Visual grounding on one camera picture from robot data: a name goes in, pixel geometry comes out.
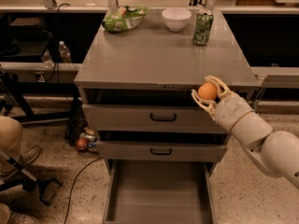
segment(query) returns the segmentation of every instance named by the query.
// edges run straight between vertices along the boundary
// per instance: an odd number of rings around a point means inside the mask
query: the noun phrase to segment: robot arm
[[[220,101],[201,99],[195,90],[193,100],[239,141],[264,174],[285,176],[299,189],[299,138],[288,132],[273,132],[273,127],[221,80],[216,77],[205,77],[205,80],[216,85]]]

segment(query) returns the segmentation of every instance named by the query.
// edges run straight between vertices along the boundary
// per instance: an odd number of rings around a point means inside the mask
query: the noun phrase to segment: person
[[[40,153],[39,146],[33,146],[21,152],[22,126],[10,117],[0,116],[0,149],[17,163],[24,166],[33,162]],[[18,170],[0,155],[0,185],[9,181]],[[0,224],[38,224],[39,221],[31,216],[13,212],[9,207],[0,203]]]

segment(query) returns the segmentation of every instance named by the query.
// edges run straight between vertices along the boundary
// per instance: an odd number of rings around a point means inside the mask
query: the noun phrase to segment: black drawer handle
[[[171,155],[172,149],[171,148],[169,148],[169,149],[154,149],[154,148],[151,148],[150,153],[152,155]]]
[[[150,119],[153,121],[173,122],[177,119],[177,114],[173,114],[171,117],[159,117],[150,113]]]

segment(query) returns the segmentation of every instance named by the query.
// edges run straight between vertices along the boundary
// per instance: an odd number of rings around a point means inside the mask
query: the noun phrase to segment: shoe
[[[21,166],[24,166],[30,162],[33,162],[38,154],[40,153],[40,147],[39,146],[33,146],[31,148],[29,148],[27,151],[24,151],[21,154],[20,160],[18,161],[18,163]],[[16,173],[18,172],[18,169],[16,169],[15,167],[13,167],[11,169],[11,171],[6,172],[6,173],[0,173],[0,178],[4,181],[9,180],[12,176],[14,176]]]
[[[35,217],[11,212],[10,219],[7,224],[40,224],[40,222]]]

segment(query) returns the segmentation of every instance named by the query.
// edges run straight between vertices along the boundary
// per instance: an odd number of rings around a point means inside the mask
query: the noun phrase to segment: snack bag
[[[120,7],[112,14],[106,14],[102,25],[108,32],[124,32],[135,28],[148,12],[148,7]]]

